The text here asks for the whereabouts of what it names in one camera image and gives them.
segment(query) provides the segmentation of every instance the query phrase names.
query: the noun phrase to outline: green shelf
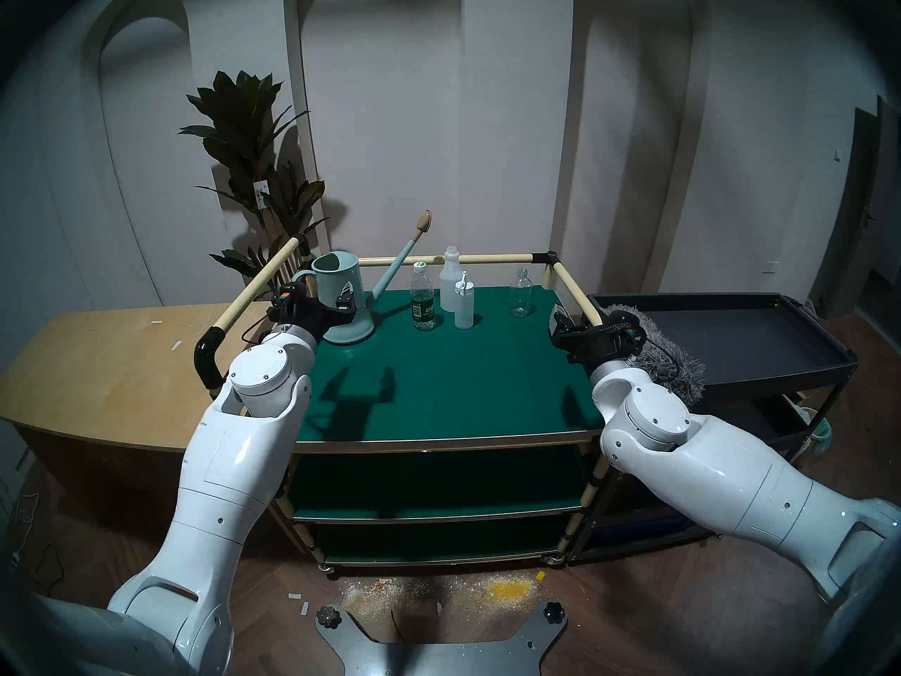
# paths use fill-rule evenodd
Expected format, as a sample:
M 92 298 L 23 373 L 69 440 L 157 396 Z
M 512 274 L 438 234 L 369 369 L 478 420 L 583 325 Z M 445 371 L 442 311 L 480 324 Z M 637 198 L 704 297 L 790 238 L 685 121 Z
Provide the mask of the green shelf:
M 344 566 L 539 557 L 557 549 L 569 515 L 409 525 L 320 525 L 325 561 Z
M 302 523 L 399 524 L 577 511 L 587 472 L 575 445 L 507 450 L 305 454 L 288 491 Z

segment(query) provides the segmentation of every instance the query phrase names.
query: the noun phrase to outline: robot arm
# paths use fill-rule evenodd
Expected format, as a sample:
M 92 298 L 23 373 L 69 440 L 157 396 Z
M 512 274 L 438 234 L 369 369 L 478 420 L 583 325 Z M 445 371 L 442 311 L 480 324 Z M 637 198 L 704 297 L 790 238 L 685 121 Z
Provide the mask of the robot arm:
M 233 638 L 229 595 L 241 549 L 288 466 L 310 401 L 307 373 L 317 344 L 329 327 L 349 323 L 354 311 L 352 292 L 338 308 L 328 308 L 299 284 L 283 288 L 277 327 L 235 358 L 197 425 L 182 461 L 166 540 L 108 606 L 122 616 L 121 625 L 134 627 L 136 621 L 162 637 L 168 671 L 226 670 Z M 159 646 L 151 651 L 159 659 Z M 141 657 L 135 672 L 162 671 L 148 664 L 146 653 Z
M 549 331 L 570 362 L 591 373 L 592 399 L 605 420 L 601 449 L 613 467 L 705 528 L 800 564 L 825 599 L 842 599 L 855 572 L 897 535 L 901 509 L 881 499 L 847 499 L 756 436 L 690 415 L 678 396 L 634 367 L 648 341 L 636 314 L 613 311 L 603 325 L 585 327 L 557 311 Z M 676 373 L 674 359 L 672 365 L 669 377 L 677 382 L 670 385 L 684 386 L 691 376 Z

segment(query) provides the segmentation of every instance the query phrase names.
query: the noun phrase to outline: watering can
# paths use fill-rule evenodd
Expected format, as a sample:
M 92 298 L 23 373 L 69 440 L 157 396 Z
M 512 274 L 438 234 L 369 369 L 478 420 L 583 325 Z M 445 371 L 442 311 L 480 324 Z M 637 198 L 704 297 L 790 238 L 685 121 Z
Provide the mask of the watering can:
M 341 296 L 345 288 L 350 285 L 353 290 L 354 302 L 357 312 L 349 325 L 338 325 L 325 333 L 325 341 L 329 343 L 355 343 L 362 341 L 376 328 L 372 320 L 370 309 L 381 298 L 388 283 L 404 264 L 404 259 L 412 251 L 416 241 L 423 236 L 423 232 L 429 231 L 431 213 L 425 211 L 419 217 L 416 224 L 416 232 L 407 242 L 407 246 L 401 251 L 385 274 L 378 280 L 376 287 L 368 296 L 363 293 L 363 281 L 359 276 L 359 257 L 349 251 L 330 251 L 315 259 L 310 269 L 296 272 L 292 281 L 301 280 L 304 276 L 313 276 L 316 279 L 316 289 L 319 292 L 319 302 L 329 307 L 335 307 L 335 301 Z

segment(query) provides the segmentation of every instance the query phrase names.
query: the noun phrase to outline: mop head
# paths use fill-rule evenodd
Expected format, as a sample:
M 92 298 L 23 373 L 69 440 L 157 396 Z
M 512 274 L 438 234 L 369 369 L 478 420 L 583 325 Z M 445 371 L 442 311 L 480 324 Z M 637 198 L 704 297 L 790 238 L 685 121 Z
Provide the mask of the mop head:
M 667 339 L 661 333 L 660 327 L 644 312 L 628 305 L 611 305 L 607 310 L 623 310 L 638 317 L 642 329 L 648 335 L 648 341 L 644 344 L 642 355 L 638 357 L 636 365 L 650 375 L 652 382 L 671 390 L 685 402 L 686 407 L 691 408 L 696 404 L 704 394 L 701 380 L 701 376 L 704 375 L 704 364 Z M 660 345 L 673 358 L 670 359 L 651 342 Z

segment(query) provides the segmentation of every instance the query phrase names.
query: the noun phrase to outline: wooden floor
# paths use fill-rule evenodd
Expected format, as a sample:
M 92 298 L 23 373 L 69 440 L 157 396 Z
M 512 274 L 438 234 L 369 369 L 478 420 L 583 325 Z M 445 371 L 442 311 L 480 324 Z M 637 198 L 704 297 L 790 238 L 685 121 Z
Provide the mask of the wooden floor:
M 854 315 L 829 328 L 857 352 L 861 367 L 828 417 L 832 448 L 802 469 L 840 493 L 901 504 L 901 355 Z M 40 465 L 29 488 L 40 492 L 40 503 L 23 575 L 44 591 L 59 572 L 52 549 L 34 568 L 54 544 L 65 570 L 52 589 L 59 599 L 104 607 L 151 560 L 168 526 L 165 517 L 140 513 L 134 500 L 101 524 Z M 314 628 L 315 612 L 328 602 L 355 610 L 379 641 L 456 642 L 511 636 L 542 597 L 556 597 L 569 623 L 543 662 L 545 676 L 799 673 L 828 619 L 803 570 L 732 538 L 563 570 L 488 569 L 501 573 L 370 572 L 332 582 L 264 515 L 235 576 L 232 673 L 341 674 Z M 539 582 L 540 569 L 547 575 Z M 304 600 L 308 615 L 301 615 Z

